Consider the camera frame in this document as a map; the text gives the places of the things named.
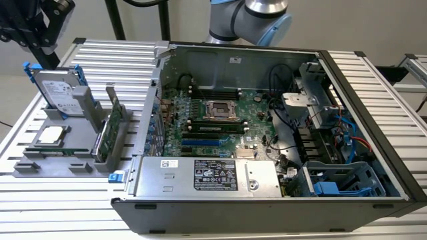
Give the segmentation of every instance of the black cable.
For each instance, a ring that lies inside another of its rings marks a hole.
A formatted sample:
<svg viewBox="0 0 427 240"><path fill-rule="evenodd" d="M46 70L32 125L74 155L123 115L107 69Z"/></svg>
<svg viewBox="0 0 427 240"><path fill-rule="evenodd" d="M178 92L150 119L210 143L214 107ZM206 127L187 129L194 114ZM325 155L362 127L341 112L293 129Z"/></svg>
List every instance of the black cable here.
<svg viewBox="0 0 427 240"><path fill-rule="evenodd" d="M278 110L275 108L273 108L275 115L278 116L278 118L281 119L281 121L289 126L289 128L295 132L295 129L293 127L293 125L282 118L282 116L278 113Z"/></svg>
<svg viewBox="0 0 427 240"><path fill-rule="evenodd" d="M148 8L148 7L156 6L162 2L167 2L168 0L154 0L154 1L148 1L148 2L139 2L139 1L134 1L134 0L123 0L123 1L126 1L134 7Z"/></svg>
<svg viewBox="0 0 427 240"><path fill-rule="evenodd" d="M182 86L180 86L180 84L182 84L182 79L183 79L183 77L186 77L186 76L191 77L191 79L194 78L194 75L192 75L191 73L187 73L187 72L182 73L182 74L179 75L179 77L178 77L176 89L180 89L180 88L182 88Z"/></svg>
<svg viewBox="0 0 427 240"><path fill-rule="evenodd" d="M279 100L279 99L273 98L273 99L270 100L270 102L269 102L269 106L270 106L270 104L271 104L273 101L278 101L278 100ZM294 129L293 125L291 125L291 124L282 118L282 116L279 115L279 112L278 112L277 107L275 107L275 102L273 102L273 110L274 110L275 115L277 115L278 118L281 119L281 121L285 123L285 125L287 125L289 128L295 132L295 129Z"/></svg>
<svg viewBox="0 0 427 240"><path fill-rule="evenodd" d="M274 137L270 139L269 143L267 143L267 147L270 147L273 150L282 151L282 150L287 150L287 149L291 149L291 148L297 148L297 145L289 146L289 147L286 147L286 148L274 148L274 146L273 146L273 140L274 140L275 138L278 138L278 135L274 136Z"/></svg>
<svg viewBox="0 0 427 240"><path fill-rule="evenodd" d="M425 103L426 103L426 101L422 101L422 102L421 102L419 107L418 107L417 110L415 110L417 113L422 110L422 108L423 108L423 106L425 106Z"/></svg>
<svg viewBox="0 0 427 240"><path fill-rule="evenodd" d="M8 127L11 127L11 128L14 128L14 126L11 125L11 124L7 124L6 122L3 122L3 121L0 121L0 124L3 124L3 125L6 125L6 126L8 126Z"/></svg>
<svg viewBox="0 0 427 240"><path fill-rule="evenodd" d="M286 63L279 63L279 64L274 65L271 70L270 70L270 72L269 72L269 93L270 93L270 95L273 94L273 88L277 91L275 86L273 87L273 73L274 73L275 68L279 67L279 66L286 66L287 67L287 69L289 69L289 71L291 73L291 78L294 78L294 71L293 71L293 68L290 67L290 65L287 65Z"/></svg>

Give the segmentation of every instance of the red cable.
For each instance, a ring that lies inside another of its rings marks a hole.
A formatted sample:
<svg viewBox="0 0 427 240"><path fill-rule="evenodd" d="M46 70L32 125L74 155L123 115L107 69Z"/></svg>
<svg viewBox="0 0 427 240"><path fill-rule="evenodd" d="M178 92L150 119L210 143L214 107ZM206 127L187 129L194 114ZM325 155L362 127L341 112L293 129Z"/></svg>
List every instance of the red cable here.
<svg viewBox="0 0 427 240"><path fill-rule="evenodd" d="M343 118L343 114L342 114L342 107L338 106L339 109L339 120L338 120L338 126L342 126L342 118Z"/></svg>
<svg viewBox="0 0 427 240"><path fill-rule="evenodd" d="M319 113L322 113L322 111L325 110L325 108L322 108L322 110L321 111L318 111L317 112L317 114L315 115L313 115L310 118L309 118L309 121L307 121L307 123L306 123L306 128L309 128L309 125L310 125L310 123L313 122L313 120L314 120L314 118L315 118L315 116L319 114Z"/></svg>
<svg viewBox="0 0 427 240"><path fill-rule="evenodd" d="M369 146L369 151L373 152L371 144L363 138L357 137L357 136L353 136L351 138L363 142Z"/></svg>

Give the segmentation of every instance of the blue cable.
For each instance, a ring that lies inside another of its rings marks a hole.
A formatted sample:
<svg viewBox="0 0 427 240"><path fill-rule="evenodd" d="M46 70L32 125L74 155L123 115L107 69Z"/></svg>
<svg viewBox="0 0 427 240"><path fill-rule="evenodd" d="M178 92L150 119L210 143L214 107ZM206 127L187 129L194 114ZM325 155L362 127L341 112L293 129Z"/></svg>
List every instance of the blue cable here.
<svg viewBox="0 0 427 240"><path fill-rule="evenodd" d="M335 115L335 118L337 119L341 119L345 123L350 124L351 127L353 127L353 135L355 136L357 135L357 131L358 131L358 126L357 124L354 124L346 117L343 116L339 116L339 115ZM354 161L354 158L355 158L355 155L357 155L357 142L354 140L351 140L351 154L349 156L349 159L346 161L345 164L351 164L353 161Z"/></svg>

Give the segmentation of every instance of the blue plastic clip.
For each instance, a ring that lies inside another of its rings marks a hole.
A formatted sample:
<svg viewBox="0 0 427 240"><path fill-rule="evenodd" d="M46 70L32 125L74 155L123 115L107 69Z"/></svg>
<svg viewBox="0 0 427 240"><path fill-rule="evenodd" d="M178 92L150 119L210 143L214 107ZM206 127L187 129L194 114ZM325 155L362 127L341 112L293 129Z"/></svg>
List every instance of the blue plastic clip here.
<svg viewBox="0 0 427 240"><path fill-rule="evenodd" d="M373 188L365 187L358 191L341 191L334 181L319 181L314 184L314 192L322 197L366 197L371 195Z"/></svg>
<svg viewBox="0 0 427 240"><path fill-rule="evenodd" d="M120 184L123 183L123 174L111 173L108 176L108 183L110 184Z"/></svg>
<svg viewBox="0 0 427 240"><path fill-rule="evenodd" d="M35 84L36 83L36 79L35 79L35 76L32 74L32 69L30 68L30 64L31 64L30 61L27 61L27 62L23 63L22 66L24 67L24 72L26 72L27 76L30 77L31 82Z"/></svg>

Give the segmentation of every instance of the blue plastic latch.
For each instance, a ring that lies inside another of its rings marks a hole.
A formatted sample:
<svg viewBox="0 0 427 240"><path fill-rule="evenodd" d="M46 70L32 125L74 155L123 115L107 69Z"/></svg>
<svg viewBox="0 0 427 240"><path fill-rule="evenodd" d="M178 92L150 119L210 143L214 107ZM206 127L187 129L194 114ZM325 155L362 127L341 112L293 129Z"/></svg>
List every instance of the blue plastic latch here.
<svg viewBox="0 0 427 240"><path fill-rule="evenodd" d="M87 78L86 78L86 73L83 72L83 69L79 66L79 64L76 66L74 66L74 70L78 73L80 85L87 86L88 85L88 81L87 81Z"/></svg>
<svg viewBox="0 0 427 240"><path fill-rule="evenodd" d="M319 181L314 184L314 192L321 197L366 197L371 196L371 187L363 187L357 191L341 191L334 181Z"/></svg>
<svg viewBox="0 0 427 240"><path fill-rule="evenodd" d="M314 185L314 192L318 196L334 196L341 194L339 187L334 181L319 181Z"/></svg>
<svg viewBox="0 0 427 240"><path fill-rule="evenodd" d="M34 77L32 70L31 70L31 68L30 68L30 64L31 64L31 63L27 61L27 62L24 62L24 63L22 64L22 66L24 67L24 72L26 72L27 76L30 77L31 82L32 82L32 83L36 83L36 79L35 79L35 77Z"/></svg>
<svg viewBox="0 0 427 240"><path fill-rule="evenodd" d="M31 69L43 70L43 67L42 67L42 65L39 63L34 63L31 65Z"/></svg>
<svg viewBox="0 0 427 240"><path fill-rule="evenodd" d="M123 183L124 174L111 173L108 176L108 183L110 184L120 184Z"/></svg>

